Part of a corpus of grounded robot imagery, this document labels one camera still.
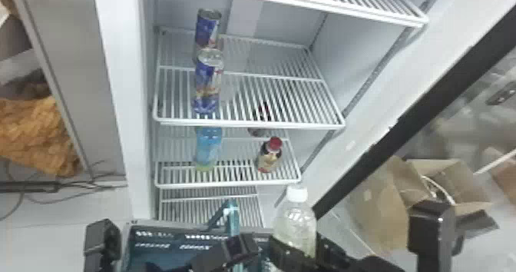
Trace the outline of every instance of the plastic bottle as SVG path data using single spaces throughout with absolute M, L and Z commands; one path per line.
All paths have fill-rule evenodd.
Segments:
M 210 171 L 219 159 L 222 144 L 222 128 L 205 127 L 197 129 L 195 168 Z
M 306 203 L 307 198 L 306 187 L 290 185 L 286 189 L 286 202 L 279 207 L 273 236 L 305 255 L 315 257 L 317 220 Z
M 256 169 L 262 173 L 272 173 L 276 170 L 282 154 L 282 145 L 283 142 L 278 137 L 272 137 L 264 142 L 255 160 Z

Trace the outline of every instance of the white floor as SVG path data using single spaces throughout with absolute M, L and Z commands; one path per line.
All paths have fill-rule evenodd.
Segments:
M 46 201 L 82 191 L 66 189 L 58 194 L 32 196 Z M 17 200 L 17 194 L 0 194 L 0 217 Z M 104 218 L 120 228 L 131 219 L 127 189 L 103 191 L 58 204 L 40 205 L 25 199 L 10 218 L 0 222 L 0 271 L 82 271 L 86 225 Z

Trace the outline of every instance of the orange fabric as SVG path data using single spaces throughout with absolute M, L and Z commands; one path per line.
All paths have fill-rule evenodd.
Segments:
M 80 167 L 55 99 L 0 98 L 0 156 L 43 171 L 72 176 Z

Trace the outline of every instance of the can label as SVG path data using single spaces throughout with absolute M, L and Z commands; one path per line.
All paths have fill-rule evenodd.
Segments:
M 195 89 L 192 106 L 195 112 L 211 114 L 219 107 L 220 86 L 223 69 L 197 61 L 195 68 Z
M 214 48 L 217 45 L 219 21 L 197 16 L 195 42 L 198 48 Z

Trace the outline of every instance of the stacked cans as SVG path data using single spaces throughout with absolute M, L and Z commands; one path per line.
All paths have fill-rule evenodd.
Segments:
M 195 95 L 192 108 L 199 114 L 211 114 L 219 108 L 224 69 L 223 53 L 216 49 L 222 15 L 216 10 L 199 9 L 193 45 Z

